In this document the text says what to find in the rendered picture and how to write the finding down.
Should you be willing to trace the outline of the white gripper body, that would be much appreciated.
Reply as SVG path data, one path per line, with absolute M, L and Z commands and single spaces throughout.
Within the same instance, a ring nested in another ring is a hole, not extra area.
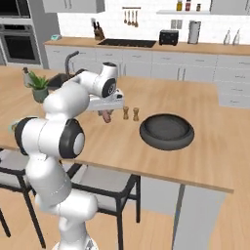
M 107 98 L 100 98 L 94 95 L 90 96 L 88 111 L 102 111 L 121 109 L 124 105 L 124 95 L 122 92 L 115 92 Z

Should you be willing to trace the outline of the dark grey bowl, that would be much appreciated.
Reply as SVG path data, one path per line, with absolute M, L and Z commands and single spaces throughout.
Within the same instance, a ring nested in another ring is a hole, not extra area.
M 149 146 L 160 150 L 178 150 L 191 144 L 194 129 L 183 117 L 159 113 L 149 116 L 140 126 L 140 136 Z

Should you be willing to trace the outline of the pale green plate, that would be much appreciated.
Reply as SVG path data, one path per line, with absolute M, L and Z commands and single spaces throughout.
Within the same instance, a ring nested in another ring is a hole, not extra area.
M 18 126 L 18 123 L 19 123 L 19 121 L 14 121 L 13 123 L 11 123 L 11 124 L 8 126 L 8 131 L 9 131 L 10 133 L 15 132 L 16 127 Z

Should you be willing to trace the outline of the dark sink basin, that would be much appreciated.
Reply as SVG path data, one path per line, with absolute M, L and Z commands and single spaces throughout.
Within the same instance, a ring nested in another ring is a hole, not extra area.
M 67 80 L 70 80 L 71 78 L 73 78 L 74 75 L 73 74 L 65 74 L 65 73 L 58 73 L 57 75 L 53 76 L 49 82 L 48 82 L 48 89 L 49 90 L 57 90 L 59 89 L 64 82 L 66 82 Z

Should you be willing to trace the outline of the dark grey sink tap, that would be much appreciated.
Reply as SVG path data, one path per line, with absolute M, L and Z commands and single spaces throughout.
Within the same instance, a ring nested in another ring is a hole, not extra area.
M 65 67 L 65 74 L 67 76 L 69 76 L 69 61 L 73 57 L 77 56 L 78 54 L 79 54 L 79 51 L 75 51 L 75 52 L 73 52 L 73 53 L 71 53 L 71 54 L 69 54 L 69 55 L 66 56 L 65 61 L 64 61 L 64 67 Z

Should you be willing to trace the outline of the black hob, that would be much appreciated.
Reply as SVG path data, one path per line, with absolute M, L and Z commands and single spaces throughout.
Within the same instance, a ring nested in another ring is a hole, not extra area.
M 154 40 L 133 40 L 133 39 L 105 39 L 98 45 L 102 46 L 118 46 L 118 47 L 139 47 L 152 48 L 155 45 Z

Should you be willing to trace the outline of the green potted plant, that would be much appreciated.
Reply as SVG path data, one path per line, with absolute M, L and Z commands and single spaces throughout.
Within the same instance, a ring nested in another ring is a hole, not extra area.
M 33 71 L 30 71 L 28 76 L 30 78 L 28 85 L 32 89 L 33 99 L 37 103 L 42 104 L 49 95 L 49 80 L 45 76 L 37 76 Z

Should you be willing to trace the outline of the black stool grey seat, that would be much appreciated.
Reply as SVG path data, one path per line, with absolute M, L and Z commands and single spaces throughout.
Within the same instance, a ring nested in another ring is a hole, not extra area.
M 124 250 L 122 212 L 128 199 L 136 201 L 136 222 L 141 221 L 141 177 L 114 170 L 74 163 L 66 173 L 74 188 L 92 193 L 98 211 L 117 221 L 118 250 Z
M 34 192 L 25 174 L 28 157 L 20 152 L 0 148 L 0 188 L 22 194 L 40 244 L 46 248 L 45 239 L 36 217 L 29 192 Z

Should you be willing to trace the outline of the wooden knife block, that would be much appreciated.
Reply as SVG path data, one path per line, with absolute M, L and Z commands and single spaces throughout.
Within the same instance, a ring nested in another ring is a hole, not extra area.
M 99 41 L 104 40 L 104 32 L 97 21 L 93 22 L 93 28 L 94 28 L 95 39 Z

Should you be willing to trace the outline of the grey lower cupboard run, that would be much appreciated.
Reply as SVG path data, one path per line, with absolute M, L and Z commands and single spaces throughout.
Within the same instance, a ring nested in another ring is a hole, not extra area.
M 63 69 L 66 56 L 75 51 L 79 54 L 69 61 L 72 73 L 80 68 L 99 72 L 102 63 L 112 62 L 120 76 L 214 83 L 220 105 L 250 108 L 250 56 L 48 45 L 49 68 Z

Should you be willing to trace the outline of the grey soap dispenser bottle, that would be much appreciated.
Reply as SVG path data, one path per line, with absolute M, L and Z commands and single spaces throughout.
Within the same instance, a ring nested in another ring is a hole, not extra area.
M 22 71 L 23 71 L 23 84 L 25 87 L 30 88 L 31 78 L 29 76 L 27 67 L 24 67 Z

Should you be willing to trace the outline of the grey upper cupboard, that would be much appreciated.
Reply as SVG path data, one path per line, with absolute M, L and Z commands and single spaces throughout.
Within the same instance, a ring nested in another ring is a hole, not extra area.
M 105 11 L 104 0 L 43 0 L 46 13 L 87 13 Z
M 250 0 L 211 0 L 210 14 L 250 16 Z

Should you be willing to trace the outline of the steel paper towel holder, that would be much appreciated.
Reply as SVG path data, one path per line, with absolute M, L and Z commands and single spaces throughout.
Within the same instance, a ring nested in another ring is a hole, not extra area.
M 188 39 L 189 44 L 197 44 L 199 38 L 201 22 L 200 21 L 190 21 L 188 25 Z

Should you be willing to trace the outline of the grey island base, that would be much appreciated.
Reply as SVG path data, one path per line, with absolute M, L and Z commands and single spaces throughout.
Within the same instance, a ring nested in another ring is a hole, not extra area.
M 208 250 L 223 191 L 141 177 L 142 208 L 174 217 L 171 250 Z

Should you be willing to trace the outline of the white wall shelf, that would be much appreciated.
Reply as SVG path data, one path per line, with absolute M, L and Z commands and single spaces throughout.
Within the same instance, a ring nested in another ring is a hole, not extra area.
M 175 11 L 175 10 L 159 10 L 157 15 L 210 15 L 209 11 Z

